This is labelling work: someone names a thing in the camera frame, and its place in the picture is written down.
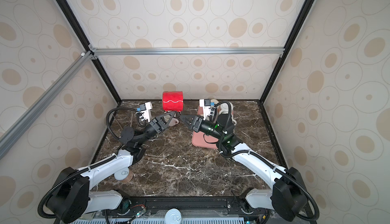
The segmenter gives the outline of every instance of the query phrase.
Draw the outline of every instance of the patterned wallpaper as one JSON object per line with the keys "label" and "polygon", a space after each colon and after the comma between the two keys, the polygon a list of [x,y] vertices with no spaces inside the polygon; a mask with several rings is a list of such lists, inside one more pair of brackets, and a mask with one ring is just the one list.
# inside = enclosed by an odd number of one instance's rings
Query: patterned wallpaper
{"label": "patterned wallpaper", "polygon": [[279,54],[101,56],[122,99],[259,99]]}
{"label": "patterned wallpaper", "polygon": [[304,0],[69,0],[95,47],[284,46]]}
{"label": "patterned wallpaper", "polygon": [[319,224],[390,219],[390,0],[317,0],[265,106]]}
{"label": "patterned wallpaper", "polygon": [[53,223],[38,216],[38,202],[64,168],[89,164],[115,106],[87,62],[0,160],[1,224]]}
{"label": "patterned wallpaper", "polygon": [[53,0],[0,0],[0,136],[83,51]]}

